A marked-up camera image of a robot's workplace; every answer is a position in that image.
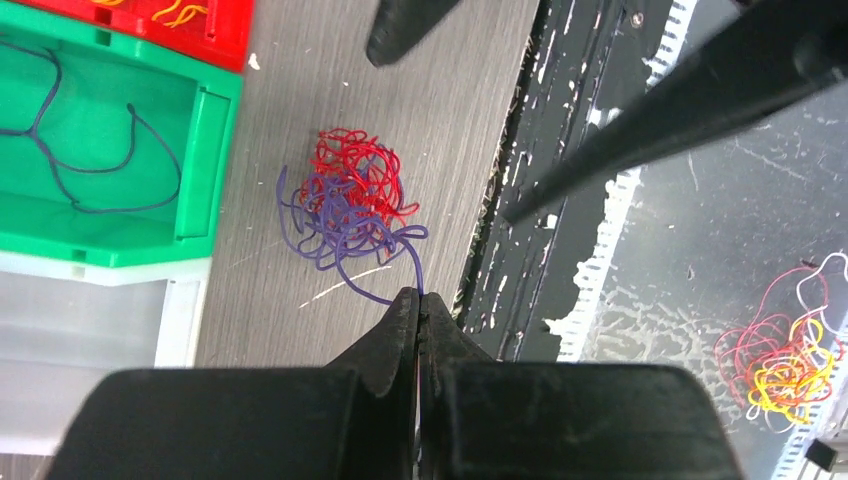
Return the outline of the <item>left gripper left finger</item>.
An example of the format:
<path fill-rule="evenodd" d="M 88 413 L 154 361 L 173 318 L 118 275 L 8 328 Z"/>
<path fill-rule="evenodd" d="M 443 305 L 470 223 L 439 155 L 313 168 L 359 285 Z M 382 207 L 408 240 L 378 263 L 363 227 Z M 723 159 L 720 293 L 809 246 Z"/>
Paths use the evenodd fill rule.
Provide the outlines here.
<path fill-rule="evenodd" d="M 408 479 L 419 294 L 323 367 L 131 369 L 89 394 L 51 479 Z"/>

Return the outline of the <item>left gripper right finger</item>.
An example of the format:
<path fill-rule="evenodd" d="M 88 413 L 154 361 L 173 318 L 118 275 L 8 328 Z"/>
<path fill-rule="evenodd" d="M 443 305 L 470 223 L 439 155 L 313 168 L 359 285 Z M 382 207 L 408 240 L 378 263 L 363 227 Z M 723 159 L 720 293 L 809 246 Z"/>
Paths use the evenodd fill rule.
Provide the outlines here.
<path fill-rule="evenodd" d="M 425 479 L 739 479 L 705 389 L 685 369 L 499 362 L 431 293 L 419 311 Z"/>

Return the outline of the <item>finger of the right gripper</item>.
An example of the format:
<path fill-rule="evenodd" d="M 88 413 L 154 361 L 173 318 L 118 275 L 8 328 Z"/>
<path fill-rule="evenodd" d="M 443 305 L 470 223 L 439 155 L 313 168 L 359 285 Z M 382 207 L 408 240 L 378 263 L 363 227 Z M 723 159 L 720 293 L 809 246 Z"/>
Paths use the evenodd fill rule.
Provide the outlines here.
<path fill-rule="evenodd" d="M 846 2 L 755 1 L 502 216 L 517 224 L 590 180 L 726 138 L 846 79 Z"/>
<path fill-rule="evenodd" d="M 386 67 L 415 48 L 460 0 L 380 0 L 366 42 L 369 62 Z"/>

